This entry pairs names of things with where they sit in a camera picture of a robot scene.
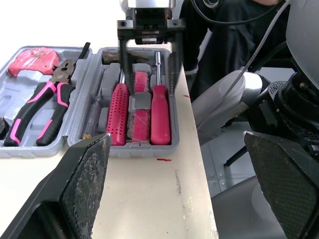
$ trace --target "black cable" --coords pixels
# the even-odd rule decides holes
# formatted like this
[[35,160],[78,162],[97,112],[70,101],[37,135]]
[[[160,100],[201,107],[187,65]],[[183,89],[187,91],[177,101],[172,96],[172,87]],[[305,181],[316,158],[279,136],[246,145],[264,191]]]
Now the black cable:
[[220,24],[220,25],[242,25],[242,24],[248,24],[251,23],[253,21],[257,21],[259,19],[261,19],[262,17],[265,17],[266,15],[270,14],[271,12],[275,11],[285,0],[280,1],[279,3],[277,3],[276,5],[274,5],[272,8],[270,8],[268,11],[266,11],[265,13],[261,14],[258,17],[255,17],[253,19],[249,19],[249,20],[245,20],[245,21],[231,21],[231,22],[225,22],[225,21],[214,21],[208,17],[206,17],[205,14],[203,14],[203,12],[199,9],[199,7],[197,6],[195,0],[190,0],[191,3],[193,4],[196,12],[208,23],[212,23],[212,24]]

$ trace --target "pliers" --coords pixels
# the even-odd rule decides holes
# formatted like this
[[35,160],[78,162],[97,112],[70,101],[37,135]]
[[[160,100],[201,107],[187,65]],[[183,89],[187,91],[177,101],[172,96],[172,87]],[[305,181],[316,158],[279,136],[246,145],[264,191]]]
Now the pliers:
[[21,108],[17,114],[9,134],[7,135],[5,146],[19,146],[21,144],[25,130],[36,112],[57,93],[57,106],[52,118],[46,124],[39,135],[36,144],[46,146],[53,142],[63,122],[65,112],[69,107],[71,92],[75,89],[70,84],[70,78],[74,72],[74,65],[71,60],[64,61],[53,72],[49,81],[40,83],[31,99]]

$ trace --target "voltage tester screwdriver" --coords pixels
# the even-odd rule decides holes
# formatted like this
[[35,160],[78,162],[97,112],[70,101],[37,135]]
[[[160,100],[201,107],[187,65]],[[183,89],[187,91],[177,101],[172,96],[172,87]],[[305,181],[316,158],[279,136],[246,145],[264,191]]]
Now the voltage tester screwdriver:
[[91,105],[91,111],[89,114],[89,118],[86,122],[85,129],[83,131],[82,139],[91,138],[94,136],[97,123],[100,117],[101,113],[101,107],[102,107],[102,85],[103,85],[103,79],[105,77],[106,71],[104,71],[104,74],[102,74],[102,78],[100,81],[100,87],[98,89],[98,95],[94,99],[94,103]]

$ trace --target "red screwdriver handle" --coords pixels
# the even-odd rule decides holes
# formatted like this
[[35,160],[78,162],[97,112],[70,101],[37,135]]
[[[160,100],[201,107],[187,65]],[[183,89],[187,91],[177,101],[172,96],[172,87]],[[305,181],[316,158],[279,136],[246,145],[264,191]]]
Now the red screwdriver handle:
[[125,145],[125,126],[128,118],[129,89],[119,83],[112,94],[106,133],[112,135],[112,146]]
[[154,145],[168,145],[170,143],[168,103],[164,85],[153,87],[151,142]]

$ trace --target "pliers jaw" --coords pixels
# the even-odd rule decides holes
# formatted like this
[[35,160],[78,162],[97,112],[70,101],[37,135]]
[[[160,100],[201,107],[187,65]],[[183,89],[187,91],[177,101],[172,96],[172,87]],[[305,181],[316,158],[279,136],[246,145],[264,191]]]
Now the pliers jaw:
[[57,82],[68,83],[73,72],[73,62],[71,60],[66,60],[54,70],[53,76],[51,77],[50,81],[54,84]]

